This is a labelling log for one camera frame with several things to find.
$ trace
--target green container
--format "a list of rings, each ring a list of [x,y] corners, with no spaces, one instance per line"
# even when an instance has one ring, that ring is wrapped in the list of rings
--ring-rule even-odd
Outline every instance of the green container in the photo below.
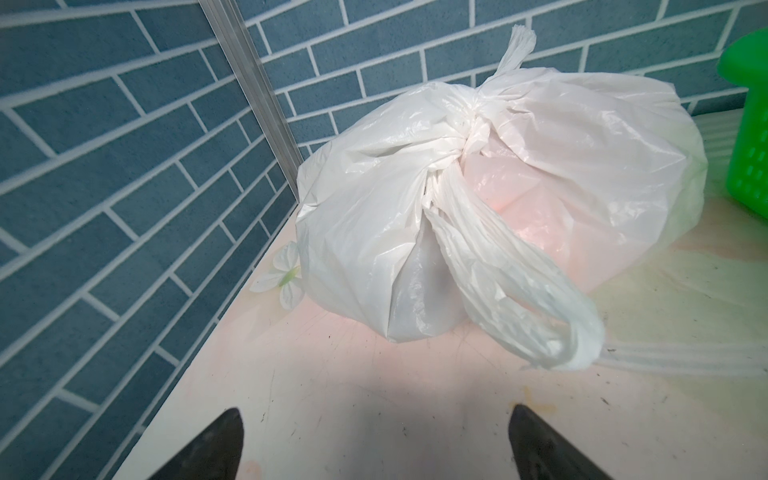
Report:
[[[768,218],[768,28],[735,41],[720,57],[717,73],[749,88],[730,158],[728,191]]]

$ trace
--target white plastic bag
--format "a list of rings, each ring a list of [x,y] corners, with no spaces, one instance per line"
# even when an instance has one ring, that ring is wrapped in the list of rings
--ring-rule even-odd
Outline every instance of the white plastic bag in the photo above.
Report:
[[[598,357],[583,292],[696,224],[706,160],[670,85],[520,69],[534,44],[515,26],[481,87],[417,87],[301,166],[297,238],[319,305],[393,341],[468,314],[534,366]]]

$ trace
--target table surface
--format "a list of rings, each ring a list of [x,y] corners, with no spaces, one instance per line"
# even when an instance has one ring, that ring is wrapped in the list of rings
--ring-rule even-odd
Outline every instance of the table surface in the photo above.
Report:
[[[232,406],[239,480],[517,478],[516,403],[616,479],[768,478],[768,223],[718,194],[719,146],[700,224],[591,294],[608,341],[583,372],[526,369],[471,323],[393,344],[306,297],[286,312],[248,287],[292,218],[115,478],[148,478]]]

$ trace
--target tied plastic bag handle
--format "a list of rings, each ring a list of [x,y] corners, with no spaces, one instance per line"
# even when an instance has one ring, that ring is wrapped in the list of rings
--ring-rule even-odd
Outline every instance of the tied plastic bag handle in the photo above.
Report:
[[[592,301],[469,189],[458,163],[429,174],[422,207],[474,323],[533,366],[585,369],[599,357]]]
[[[512,36],[509,38],[509,46],[504,52],[502,60],[493,74],[510,74],[522,65],[525,57],[536,47],[536,34],[524,25],[514,25],[512,27]]]

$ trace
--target wall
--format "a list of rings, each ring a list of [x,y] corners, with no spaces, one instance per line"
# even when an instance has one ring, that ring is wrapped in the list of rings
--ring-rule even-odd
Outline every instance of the wall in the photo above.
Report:
[[[523,66],[670,81],[692,114],[743,106],[715,64],[768,26],[768,3],[754,0],[238,2],[304,156],[424,81],[480,85],[515,23],[538,36]]]
[[[92,2],[0,3],[0,478],[111,478],[294,205],[199,5]]]

